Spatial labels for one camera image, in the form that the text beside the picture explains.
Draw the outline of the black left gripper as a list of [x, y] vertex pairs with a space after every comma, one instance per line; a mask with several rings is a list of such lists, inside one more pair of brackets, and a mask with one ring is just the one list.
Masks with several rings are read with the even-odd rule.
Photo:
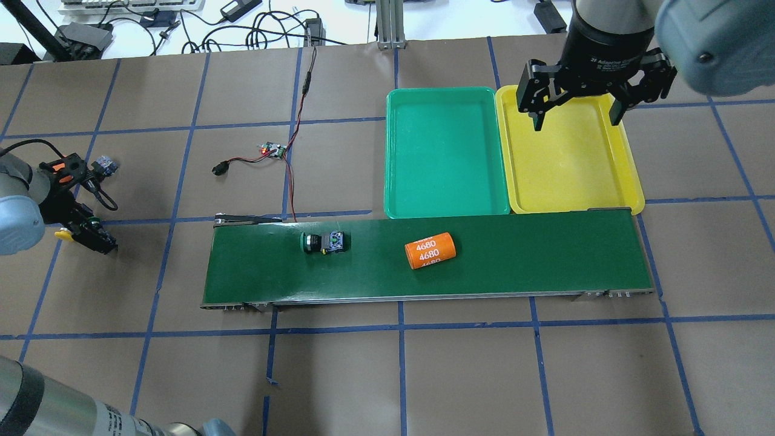
[[40, 163], [39, 170], [51, 182], [46, 199], [39, 204], [44, 223], [58, 223], [75, 233], [76, 243], [102, 254], [118, 248], [118, 242], [102, 225], [94, 211], [76, 200], [73, 189], [81, 186], [91, 193], [105, 209], [118, 210], [118, 204], [102, 189], [102, 182], [95, 177], [78, 154], [70, 154], [56, 161]]

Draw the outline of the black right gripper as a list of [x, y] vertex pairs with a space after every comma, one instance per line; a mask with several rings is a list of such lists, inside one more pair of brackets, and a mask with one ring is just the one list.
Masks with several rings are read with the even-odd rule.
[[527, 62], [516, 91], [518, 111], [532, 116], [533, 129], [541, 131], [552, 108], [609, 93], [610, 124], [618, 126], [639, 103], [667, 97], [678, 74], [661, 48], [649, 48], [653, 36], [653, 25], [609, 32], [574, 12], [558, 63]]

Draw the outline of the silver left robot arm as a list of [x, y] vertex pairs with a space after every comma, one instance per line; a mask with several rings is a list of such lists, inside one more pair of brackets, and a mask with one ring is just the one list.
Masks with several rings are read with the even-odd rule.
[[67, 240], [92, 251], [108, 254], [118, 248], [116, 238], [94, 211], [78, 202], [72, 192], [80, 185], [106, 209], [116, 211], [116, 202], [101, 184], [118, 168], [108, 156], [100, 156], [88, 166], [76, 153], [33, 168], [2, 150], [1, 254], [14, 255], [32, 248], [50, 224], [61, 224]]

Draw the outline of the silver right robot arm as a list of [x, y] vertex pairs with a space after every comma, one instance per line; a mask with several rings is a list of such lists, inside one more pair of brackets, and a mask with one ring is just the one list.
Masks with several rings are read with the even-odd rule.
[[668, 96], [676, 76], [703, 96], [741, 96], [773, 84], [772, 1], [574, 1], [554, 64], [530, 60], [518, 110], [542, 130], [574, 97], [613, 96], [617, 126], [639, 103]]

